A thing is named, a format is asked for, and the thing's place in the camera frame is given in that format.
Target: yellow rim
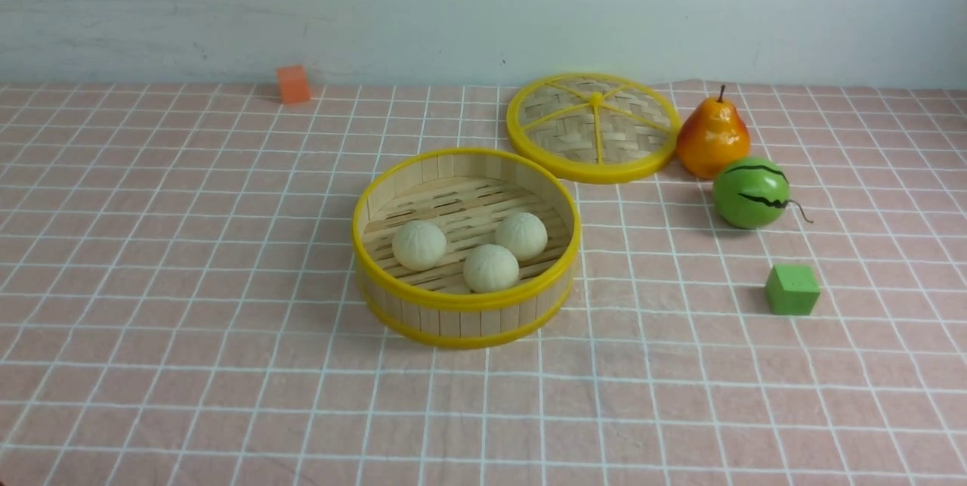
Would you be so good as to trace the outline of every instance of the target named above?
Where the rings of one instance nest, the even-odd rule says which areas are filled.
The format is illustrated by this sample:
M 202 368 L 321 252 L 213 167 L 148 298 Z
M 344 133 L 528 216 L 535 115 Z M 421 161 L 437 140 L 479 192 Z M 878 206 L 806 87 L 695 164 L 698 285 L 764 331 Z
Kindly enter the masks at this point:
M 496 347 L 497 345 L 505 345 L 507 342 L 517 341 L 517 339 L 526 337 L 531 333 L 537 331 L 542 327 L 543 324 L 550 321 L 550 318 L 557 314 L 557 311 L 564 306 L 564 302 L 567 301 L 567 297 L 570 295 L 570 289 L 573 286 L 574 280 L 571 279 L 567 282 L 567 287 L 564 289 L 564 293 L 554 303 L 554 306 L 546 311 L 541 317 L 530 322 L 527 325 L 518 327 L 512 331 L 505 331 L 499 335 L 490 335 L 490 337 L 468 337 L 466 339 L 457 339 L 455 337 L 441 337 L 439 335 L 431 335 L 424 333 L 422 331 L 417 331 L 412 327 L 407 327 L 400 322 L 393 320 L 389 317 L 383 310 L 380 310 L 376 305 L 373 304 L 372 299 L 370 299 L 369 294 L 366 293 L 366 287 L 363 286 L 362 280 L 360 281 L 360 291 L 363 291 L 363 297 L 366 298 L 366 306 L 369 306 L 369 310 L 372 311 L 373 316 L 376 316 L 377 320 L 383 322 L 386 327 L 393 329 L 400 335 L 410 339 L 411 341 L 421 342 L 424 345 L 431 345 L 431 347 L 438 348 L 450 348 L 450 349 L 474 349 L 474 348 L 489 348 Z
M 469 296 L 460 296 L 459 294 L 453 293 L 438 293 L 437 291 L 430 291 L 428 289 L 422 289 L 417 286 L 410 286 L 408 283 L 400 282 L 393 276 L 390 276 L 386 271 L 380 268 L 376 262 L 370 258 L 369 254 L 366 252 L 366 248 L 363 247 L 363 235 L 358 231 L 359 220 L 363 214 L 363 208 L 366 208 L 366 199 L 373 192 L 376 186 L 380 185 L 384 180 L 387 180 L 394 173 L 399 172 L 402 169 L 407 168 L 407 166 L 415 165 L 415 163 L 422 163 L 424 159 L 431 159 L 435 156 L 445 156 L 445 155 L 488 155 L 488 156 L 501 156 L 502 158 L 512 159 L 512 161 L 522 163 L 522 165 L 529 166 L 530 168 L 536 170 L 545 176 L 560 193 L 564 195 L 567 199 L 567 206 L 570 207 L 570 214 L 573 216 L 574 229 L 570 234 L 570 243 L 567 244 L 567 248 L 564 254 L 554 262 L 554 264 L 542 272 L 535 278 L 522 283 L 520 286 L 511 287 L 511 289 L 504 289 L 503 291 L 495 291 L 494 293 L 471 293 Z M 377 179 L 373 180 L 369 186 L 363 191 L 360 197 L 359 203 L 356 204 L 356 210 L 353 211 L 353 251 L 356 253 L 356 257 L 359 259 L 360 265 L 363 267 L 363 271 L 369 278 L 372 278 L 373 282 L 376 282 L 383 289 L 389 291 L 393 296 L 400 297 L 400 299 L 410 301 L 411 303 L 417 303 L 421 306 L 429 307 L 431 309 L 444 310 L 444 311 L 485 311 L 493 309 L 501 309 L 510 305 L 515 305 L 526 301 L 532 297 L 537 296 L 543 290 L 547 289 L 556 283 L 562 276 L 567 275 L 567 270 L 573 265 L 574 259 L 577 258 L 577 249 L 580 247 L 581 240 L 581 220 L 580 214 L 577 213 L 577 205 L 574 203 L 574 199 L 571 199 L 570 193 L 567 192 L 567 188 L 563 186 L 560 180 L 556 179 L 552 173 L 547 169 L 538 165 L 529 159 L 524 159 L 522 156 L 517 156 L 508 152 L 503 152 L 500 150 L 490 150 L 486 148 L 449 148 L 445 150 L 436 150 L 432 152 L 426 152 L 418 156 L 400 163 L 394 166 L 392 169 L 384 172 Z
M 565 110 L 576 110 L 576 108 L 591 106 L 591 100 L 586 96 L 586 94 L 571 91 L 568 87 L 560 86 L 554 83 L 562 79 L 579 79 L 579 77 L 607 80 L 618 83 L 618 87 L 615 87 L 602 96 L 604 99 L 611 97 L 612 94 L 617 93 L 619 90 L 635 88 L 643 93 L 648 94 L 656 101 L 659 101 L 659 104 L 662 104 L 662 108 L 664 108 L 664 110 L 668 113 L 668 119 L 671 121 L 669 137 L 662 148 L 634 163 L 625 163 L 625 165 L 604 165 L 601 162 L 601 121 L 600 118 L 598 118 L 597 106 L 593 106 L 595 117 L 595 134 L 598 136 L 597 165 L 570 161 L 570 159 L 565 159 L 562 156 L 549 153 L 532 142 L 531 139 L 525 135 L 525 131 L 526 128 L 532 127 L 532 125 L 539 123 L 539 121 L 532 122 L 524 127 L 521 127 L 521 122 L 519 122 L 517 114 L 521 109 L 522 101 L 529 97 L 530 94 L 534 93 L 535 90 L 538 90 L 541 87 L 551 86 L 563 91 L 567 91 L 571 94 L 574 94 L 574 96 L 587 101 L 587 104 L 578 104 L 576 107 L 568 107 L 565 108 Z M 631 117 L 632 119 L 640 121 L 644 125 L 655 127 L 655 124 L 652 122 L 639 118 L 633 114 L 624 113 L 622 110 L 615 110 L 614 107 L 602 107 L 605 110 L 616 111 L 622 115 Z M 549 114 L 542 119 L 549 119 L 554 115 L 557 114 Z M 521 153 L 521 156 L 525 156 L 525 158 L 528 158 L 530 161 L 538 163 L 538 165 L 543 166 L 543 168 L 546 168 L 558 178 L 565 178 L 567 180 L 574 180 L 576 182 L 584 182 L 587 184 L 619 184 L 631 182 L 633 180 L 639 180 L 646 176 L 650 176 L 653 173 L 662 170 L 664 166 L 668 165 L 675 155 L 675 137 L 680 128 L 681 118 L 678 115 L 678 111 L 675 110 L 675 107 L 673 107 L 662 94 L 635 81 L 622 79 L 622 77 L 618 76 L 601 75 L 600 73 L 564 73 L 563 75 L 550 76 L 546 77 L 545 79 L 535 81 L 521 89 L 514 96 L 514 99 L 511 100 L 510 106 L 507 108 L 507 133 L 511 139 L 511 144 L 514 145 L 514 148 L 517 149 L 518 153 Z

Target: white wall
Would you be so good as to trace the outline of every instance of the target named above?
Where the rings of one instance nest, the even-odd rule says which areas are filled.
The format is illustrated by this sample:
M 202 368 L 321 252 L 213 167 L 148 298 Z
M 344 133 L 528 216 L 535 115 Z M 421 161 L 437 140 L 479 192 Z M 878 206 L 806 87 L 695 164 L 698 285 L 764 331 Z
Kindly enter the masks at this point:
M 0 0 L 0 80 L 967 86 L 967 0 Z

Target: orange foam block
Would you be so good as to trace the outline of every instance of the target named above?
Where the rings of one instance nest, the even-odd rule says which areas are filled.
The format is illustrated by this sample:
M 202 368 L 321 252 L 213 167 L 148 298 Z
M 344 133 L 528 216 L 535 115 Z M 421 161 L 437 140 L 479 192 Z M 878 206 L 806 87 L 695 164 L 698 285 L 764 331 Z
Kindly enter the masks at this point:
M 302 65 L 280 67 L 276 69 L 276 76 L 279 76 L 279 93 L 283 104 L 304 103 L 310 99 L 308 79 Z

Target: green foam block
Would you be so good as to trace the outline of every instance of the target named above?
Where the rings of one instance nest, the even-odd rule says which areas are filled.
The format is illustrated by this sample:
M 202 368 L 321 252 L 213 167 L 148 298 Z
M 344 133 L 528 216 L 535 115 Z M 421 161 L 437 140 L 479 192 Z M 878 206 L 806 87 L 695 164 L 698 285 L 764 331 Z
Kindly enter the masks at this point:
M 769 308 L 780 316 L 809 316 L 819 293 L 819 283 L 809 265 L 773 265 L 766 280 Z

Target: bamboo steamer lid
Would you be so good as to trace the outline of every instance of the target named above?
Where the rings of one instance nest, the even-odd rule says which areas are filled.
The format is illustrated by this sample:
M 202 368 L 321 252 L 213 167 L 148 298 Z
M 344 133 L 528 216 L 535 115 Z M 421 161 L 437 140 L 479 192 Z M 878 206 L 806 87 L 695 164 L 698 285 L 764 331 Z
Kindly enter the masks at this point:
M 597 73 L 538 80 L 507 110 L 518 153 L 558 178 L 590 184 L 631 182 L 675 155 L 678 112 L 655 90 Z

